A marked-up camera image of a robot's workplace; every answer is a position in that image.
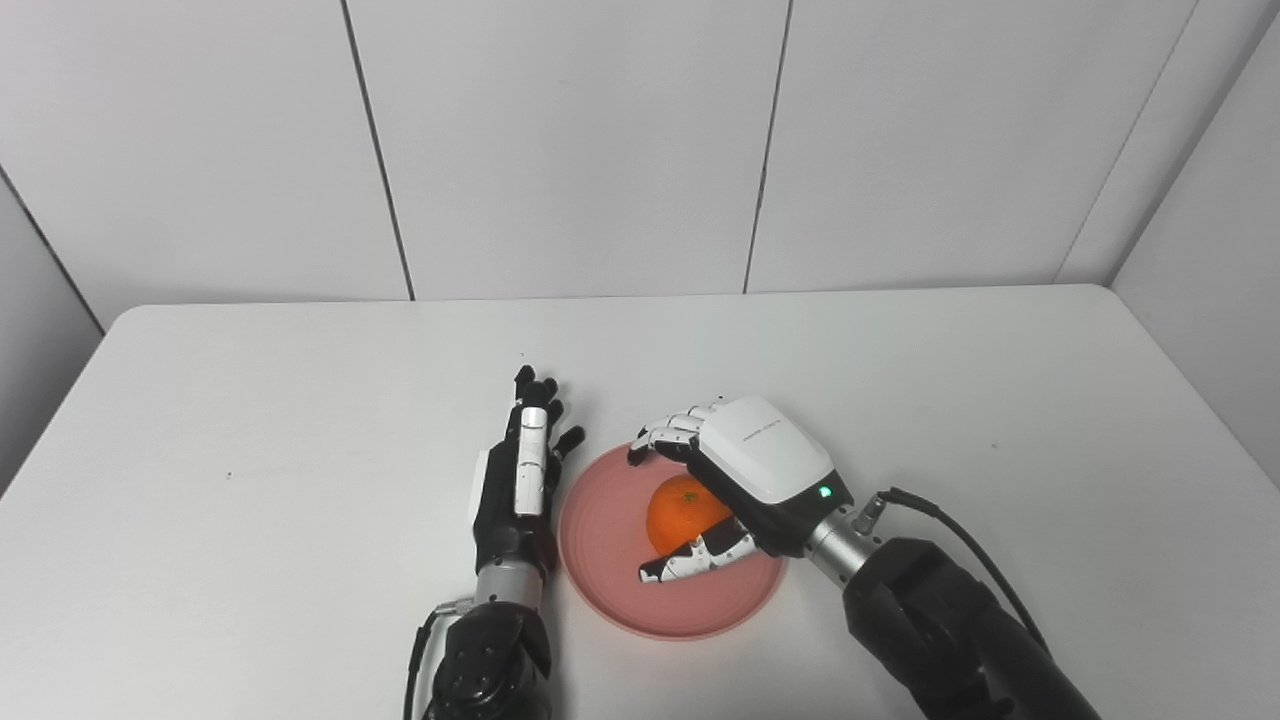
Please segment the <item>black and white right hand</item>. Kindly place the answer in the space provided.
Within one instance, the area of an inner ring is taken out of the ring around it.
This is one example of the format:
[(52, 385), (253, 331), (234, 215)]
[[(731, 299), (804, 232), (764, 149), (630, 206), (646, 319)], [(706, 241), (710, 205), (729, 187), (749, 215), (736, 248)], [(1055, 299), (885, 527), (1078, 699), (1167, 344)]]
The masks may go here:
[(667, 583), (762, 551), (808, 559), (835, 583), (859, 565), (854, 498), (828, 451), (758, 396), (692, 406), (645, 425), (626, 461), (649, 454), (680, 462), (731, 512), (676, 550), (643, 564), (643, 583)]

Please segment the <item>black and white left hand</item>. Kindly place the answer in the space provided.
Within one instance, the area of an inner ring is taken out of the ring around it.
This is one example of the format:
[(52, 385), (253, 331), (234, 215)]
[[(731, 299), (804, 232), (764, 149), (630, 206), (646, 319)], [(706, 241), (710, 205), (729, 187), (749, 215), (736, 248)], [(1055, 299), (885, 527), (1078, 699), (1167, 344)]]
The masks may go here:
[[(475, 569), (511, 566), (524, 562), (538, 570), (545, 580), (558, 565), (554, 532), (550, 528), (550, 506), (559, 488), (564, 460), (586, 438), (581, 425), (562, 430), (556, 423), (564, 415), (564, 404), (557, 397), (559, 384), (553, 377), (540, 378), (530, 365), (515, 377), (515, 397), (502, 439), (485, 456), (483, 484), (472, 521), (476, 544)], [(545, 429), (535, 446), (541, 457), (541, 483), (536, 512), (521, 514), (516, 509), (520, 446), (524, 413), (539, 410), (545, 415)]]

